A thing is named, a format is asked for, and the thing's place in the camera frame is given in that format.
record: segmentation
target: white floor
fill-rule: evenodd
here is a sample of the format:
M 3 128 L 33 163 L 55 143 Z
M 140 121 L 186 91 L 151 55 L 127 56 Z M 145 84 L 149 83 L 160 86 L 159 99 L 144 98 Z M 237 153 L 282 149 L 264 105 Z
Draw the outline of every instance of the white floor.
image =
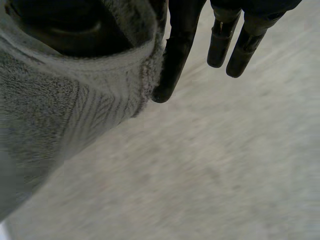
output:
M 0 223 L 0 240 L 10 240 L 4 223 Z

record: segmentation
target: gray towel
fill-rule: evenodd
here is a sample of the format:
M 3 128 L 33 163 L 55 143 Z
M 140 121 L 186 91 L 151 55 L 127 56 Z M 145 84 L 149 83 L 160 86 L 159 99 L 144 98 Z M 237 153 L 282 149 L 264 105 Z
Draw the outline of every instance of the gray towel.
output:
M 103 2 L 135 47 L 72 58 L 19 30 L 0 0 L 0 221 L 55 166 L 140 113 L 158 81 L 163 35 L 149 2 Z

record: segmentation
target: black object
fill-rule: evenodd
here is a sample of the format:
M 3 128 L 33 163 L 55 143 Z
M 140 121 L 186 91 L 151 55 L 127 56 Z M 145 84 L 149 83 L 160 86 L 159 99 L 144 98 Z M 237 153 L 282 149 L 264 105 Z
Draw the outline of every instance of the black object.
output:
M 284 14 L 280 12 L 264 18 L 245 14 L 243 27 L 226 67 L 226 74 L 233 78 L 241 76 L 268 28 L 271 28 Z
M 179 81 L 196 34 L 198 19 L 206 0 L 169 0 L 171 34 L 164 53 L 159 86 L 153 101 L 166 102 Z M 226 73 L 239 77 L 248 65 L 259 43 L 286 11 L 294 9 L 301 0 L 210 0 L 215 21 L 212 28 L 207 63 L 222 66 L 233 37 L 241 9 L 244 25 L 226 68 Z
M 5 8 L 22 31 L 64 55 L 97 57 L 132 47 L 100 0 L 9 0 Z
M 164 103 L 174 92 L 194 42 L 200 13 L 206 1 L 169 0 L 171 33 L 164 51 L 159 86 L 152 93 L 154 102 Z
M 241 8 L 224 9 L 213 6 L 215 16 L 207 63 L 220 68 L 225 61 L 227 51 L 241 14 Z

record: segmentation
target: fabric texture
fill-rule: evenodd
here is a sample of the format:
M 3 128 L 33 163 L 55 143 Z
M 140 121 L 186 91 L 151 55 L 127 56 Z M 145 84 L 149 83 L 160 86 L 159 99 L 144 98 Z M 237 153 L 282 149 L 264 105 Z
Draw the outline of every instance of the fabric texture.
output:
M 74 58 L 19 30 L 0 1 L 0 220 L 55 166 L 139 114 L 157 84 L 163 33 L 149 2 L 103 3 L 134 48 Z

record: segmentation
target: gray carpet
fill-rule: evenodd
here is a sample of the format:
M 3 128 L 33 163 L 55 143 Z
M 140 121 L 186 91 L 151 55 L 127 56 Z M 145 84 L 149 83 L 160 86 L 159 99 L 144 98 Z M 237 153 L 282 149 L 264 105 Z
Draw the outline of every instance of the gray carpet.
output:
M 233 79 L 206 64 L 206 4 L 172 99 L 66 161 L 10 217 L 13 239 L 320 239 L 319 5 L 288 12 Z

